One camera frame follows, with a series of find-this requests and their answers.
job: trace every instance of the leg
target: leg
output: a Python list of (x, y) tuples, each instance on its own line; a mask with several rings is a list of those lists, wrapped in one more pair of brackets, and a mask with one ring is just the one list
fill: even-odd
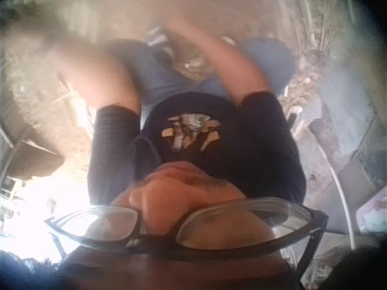
[(187, 92), (194, 83), (173, 70), (162, 51), (136, 40), (115, 40), (108, 51), (121, 61), (133, 79), (141, 97), (141, 123), (159, 102), (175, 94)]
[[(279, 96), (296, 71), (296, 60), (286, 45), (277, 39), (252, 38), (237, 46), (265, 72), (272, 92)], [(232, 100), (227, 89), (216, 76), (199, 85), (199, 91)]]

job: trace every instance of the shirt sleeve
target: shirt sleeve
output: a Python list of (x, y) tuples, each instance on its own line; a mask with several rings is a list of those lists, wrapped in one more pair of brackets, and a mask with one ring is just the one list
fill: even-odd
[(257, 188), (266, 196), (302, 203), (306, 180), (296, 142), (282, 106), (269, 92), (254, 93), (239, 107), (242, 130), (257, 150), (260, 182)]
[(116, 172), (129, 163), (129, 145), (140, 132), (140, 117), (129, 109), (108, 106), (97, 112), (88, 190), (92, 204), (109, 204), (120, 192), (112, 187)]

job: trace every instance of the black eyeglasses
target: black eyeglasses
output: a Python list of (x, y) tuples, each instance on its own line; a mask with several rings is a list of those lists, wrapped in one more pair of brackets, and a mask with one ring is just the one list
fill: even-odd
[[(243, 199), (222, 202), (196, 209), (182, 217), (165, 236), (144, 234), (141, 213), (134, 208), (94, 206), (63, 217), (45, 221), (55, 235), (64, 235), (82, 246), (100, 251), (127, 254), (150, 254), (170, 260), (204, 261), (246, 259), (264, 256), (289, 247), (306, 237), (309, 242), (301, 257), (296, 274), (300, 279), (313, 258), (328, 216), (317, 210), (279, 198)], [(210, 236), (211, 226), (242, 222), (241, 228), (252, 232), (241, 237), (237, 245), (227, 246), (214, 239), (201, 242), (203, 233)], [(273, 234), (262, 240), (262, 225)], [(230, 238), (233, 232), (227, 231)], [(246, 230), (235, 235), (246, 235)]]

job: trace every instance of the shirt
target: shirt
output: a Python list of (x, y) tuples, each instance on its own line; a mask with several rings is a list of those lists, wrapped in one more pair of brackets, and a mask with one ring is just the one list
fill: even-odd
[[(171, 117), (204, 114), (219, 122), (219, 140), (205, 150), (201, 134), (179, 152), (162, 136)], [(306, 181), (282, 107), (269, 92), (247, 96), (237, 107), (215, 95), (188, 92), (158, 104), (140, 130), (126, 108), (97, 112), (88, 175), (92, 204), (108, 205), (163, 163), (190, 161), (214, 178), (237, 186), (248, 198), (278, 197), (302, 203)]]

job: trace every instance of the lip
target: lip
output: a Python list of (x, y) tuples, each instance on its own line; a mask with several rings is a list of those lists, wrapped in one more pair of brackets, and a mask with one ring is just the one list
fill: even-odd
[(177, 169), (177, 170), (190, 172), (190, 173), (206, 174), (199, 167), (193, 165), (192, 163), (190, 163), (188, 161), (165, 163), (165, 164), (161, 165), (158, 169), (156, 169), (155, 172), (160, 172), (160, 171), (163, 171), (166, 169)]

